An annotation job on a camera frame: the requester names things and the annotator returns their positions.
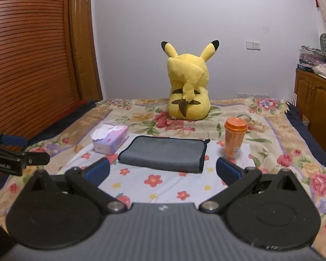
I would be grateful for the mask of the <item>dark blue bed sheet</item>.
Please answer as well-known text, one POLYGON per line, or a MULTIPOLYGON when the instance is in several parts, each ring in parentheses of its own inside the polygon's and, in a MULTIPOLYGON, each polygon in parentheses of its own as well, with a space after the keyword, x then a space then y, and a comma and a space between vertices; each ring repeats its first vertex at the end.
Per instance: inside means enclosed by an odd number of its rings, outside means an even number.
POLYGON ((308 131, 307 127, 303 124, 299 117, 299 110, 290 102, 286 102, 288 109, 285 112, 287 119, 291 125, 296 129, 299 135, 303 138, 308 146, 310 152, 318 160, 321 165, 326 167, 326 152, 318 144, 318 142, 313 138, 311 133, 308 131))

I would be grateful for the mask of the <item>floral bed blanket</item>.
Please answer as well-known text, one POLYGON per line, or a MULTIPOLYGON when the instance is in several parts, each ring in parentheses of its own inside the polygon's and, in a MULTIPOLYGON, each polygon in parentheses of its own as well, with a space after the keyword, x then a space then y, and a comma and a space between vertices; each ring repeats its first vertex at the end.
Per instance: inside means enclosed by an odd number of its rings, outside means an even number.
POLYGON ((54 138, 28 147, 50 162, 27 166, 0 190, 0 260, 326 260, 326 167, 287 109, 283 100, 223 100, 191 121, 172 119, 167 100, 98 102, 54 138), (246 195, 227 186, 199 206, 128 207, 100 188, 69 194, 65 172, 58 173, 93 145, 101 124, 126 125, 135 138, 225 142, 230 117, 246 120, 248 131, 237 158, 221 157, 262 174, 246 195))

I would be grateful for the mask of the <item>white wall switch plate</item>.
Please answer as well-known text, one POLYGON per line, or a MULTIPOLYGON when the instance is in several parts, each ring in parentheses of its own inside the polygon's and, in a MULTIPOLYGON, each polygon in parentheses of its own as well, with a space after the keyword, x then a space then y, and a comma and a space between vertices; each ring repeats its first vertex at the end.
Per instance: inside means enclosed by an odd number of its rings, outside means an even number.
POLYGON ((246 41, 246 49, 259 51, 261 50, 261 46, 259 42, 246 41))

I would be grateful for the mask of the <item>wooden room door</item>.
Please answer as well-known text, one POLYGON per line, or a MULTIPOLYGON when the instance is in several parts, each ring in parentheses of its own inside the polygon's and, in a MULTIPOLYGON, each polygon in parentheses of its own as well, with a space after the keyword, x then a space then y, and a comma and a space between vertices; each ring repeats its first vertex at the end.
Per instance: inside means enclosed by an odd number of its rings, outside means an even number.
POLYGON ((102 100, 90 0, 69 0, 69 23, 80 96, 82 100, 102 100))

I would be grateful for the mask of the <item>white fruit print cloth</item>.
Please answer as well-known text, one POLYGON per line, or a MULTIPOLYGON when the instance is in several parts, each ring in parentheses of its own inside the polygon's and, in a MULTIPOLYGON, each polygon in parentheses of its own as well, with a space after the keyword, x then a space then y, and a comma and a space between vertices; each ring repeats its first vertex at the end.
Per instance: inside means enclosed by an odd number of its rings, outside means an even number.
POLYGON ((212 140, 208 143, 204 169, 200 174, 162 171, 130 166, 118 161, 118 155, 135 138, 129 139, 111 156, 97 153, 89 144, 75 155, 59 174, 72 167, 85 169, 102 157, 111 164, 109 176, 99 185, 107 194, 128 207, 133 203, 193 203, 199 206, 220 191, 227 188, 218 177, 216 162, 223 155, 225 142, 212 140))

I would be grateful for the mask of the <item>white wall power strip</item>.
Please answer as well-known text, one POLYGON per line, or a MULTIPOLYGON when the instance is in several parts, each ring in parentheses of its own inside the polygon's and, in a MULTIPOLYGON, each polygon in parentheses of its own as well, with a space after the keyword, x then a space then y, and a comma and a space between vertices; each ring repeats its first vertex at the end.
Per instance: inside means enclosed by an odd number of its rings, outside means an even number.
POLYGON ((238 93, 237 98, 270 98, 269 95, 265 94, 246 94, 246 93, 238 93))

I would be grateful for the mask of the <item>brown slatted wardrobe door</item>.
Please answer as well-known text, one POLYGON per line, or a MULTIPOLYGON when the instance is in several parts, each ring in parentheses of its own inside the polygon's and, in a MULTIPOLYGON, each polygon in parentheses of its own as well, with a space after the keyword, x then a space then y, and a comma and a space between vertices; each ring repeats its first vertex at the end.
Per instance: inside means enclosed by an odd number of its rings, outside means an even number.
POLYGON ((79 100, 68 0, 0 0, 0 132, 31 139, 79 100))

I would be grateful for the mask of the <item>orange lidded cup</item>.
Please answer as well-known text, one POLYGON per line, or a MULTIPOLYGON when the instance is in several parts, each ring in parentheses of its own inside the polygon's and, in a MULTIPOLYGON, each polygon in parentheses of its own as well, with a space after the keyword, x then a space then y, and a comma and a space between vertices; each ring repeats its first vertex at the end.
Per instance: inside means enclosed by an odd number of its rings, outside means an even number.
POLYGON ((240 153, 244 136, 248 131, 247 122, 238 117, 230 117, 224 124, 225 128, 225 157, 235 159, 240 153))

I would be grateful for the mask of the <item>yellow Pikachu plush toy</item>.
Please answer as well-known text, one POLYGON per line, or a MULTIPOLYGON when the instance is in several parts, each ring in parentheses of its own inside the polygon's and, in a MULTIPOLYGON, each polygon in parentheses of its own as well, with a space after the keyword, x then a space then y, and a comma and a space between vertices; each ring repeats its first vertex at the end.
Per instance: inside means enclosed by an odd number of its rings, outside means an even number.
POLYGON ((168 56, 167 70, 171 84, 168 113, 172 119, 197 121, 211 109, 208 90, 209 72, 206 62, 216 53, 220 42, 214 40, 197 56, 178 54, 166 41, 161 47, 168 56))

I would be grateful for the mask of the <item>wooden sideboard cabinet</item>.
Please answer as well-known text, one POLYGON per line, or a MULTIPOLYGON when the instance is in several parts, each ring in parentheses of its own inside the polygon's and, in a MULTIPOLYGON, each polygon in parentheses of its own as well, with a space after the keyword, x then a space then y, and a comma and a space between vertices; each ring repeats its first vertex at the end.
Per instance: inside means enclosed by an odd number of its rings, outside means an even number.
POLYGON ((326 153, 326 80, 312 72, 296 70, 296 106, 308 119, 308 130, 326 153))

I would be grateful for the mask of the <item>purple tissue box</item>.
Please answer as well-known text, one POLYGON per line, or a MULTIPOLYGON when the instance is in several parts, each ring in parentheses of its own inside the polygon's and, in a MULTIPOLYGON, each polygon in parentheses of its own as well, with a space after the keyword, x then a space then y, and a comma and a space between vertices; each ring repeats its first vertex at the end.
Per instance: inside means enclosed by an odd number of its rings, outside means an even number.
POLYGON ((90 137, 96 153, 111 156, 128 139, 128 126, 101 124, 90 137))

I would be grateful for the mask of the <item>purple and grey towel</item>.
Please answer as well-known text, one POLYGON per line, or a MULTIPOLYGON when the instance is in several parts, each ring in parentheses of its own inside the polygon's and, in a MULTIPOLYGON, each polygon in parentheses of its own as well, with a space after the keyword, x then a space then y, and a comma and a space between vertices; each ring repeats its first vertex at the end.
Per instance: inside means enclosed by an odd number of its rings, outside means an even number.
POLYGON ((123 150, 122 164, 154 170, 202 173, 209 139, 138 136, 123 150))

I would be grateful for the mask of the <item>stack of folded fabrics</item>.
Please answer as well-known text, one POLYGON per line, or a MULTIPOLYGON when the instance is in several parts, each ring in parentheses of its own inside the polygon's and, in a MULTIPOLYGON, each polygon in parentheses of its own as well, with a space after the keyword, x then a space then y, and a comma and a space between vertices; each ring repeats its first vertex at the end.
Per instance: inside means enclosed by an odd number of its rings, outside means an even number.
POLYGON ((297 68, 313 72, 313 67, 326 63, 326 34, 320 36, 320 48, 302 45, 299 50, 299 63, 297 68))

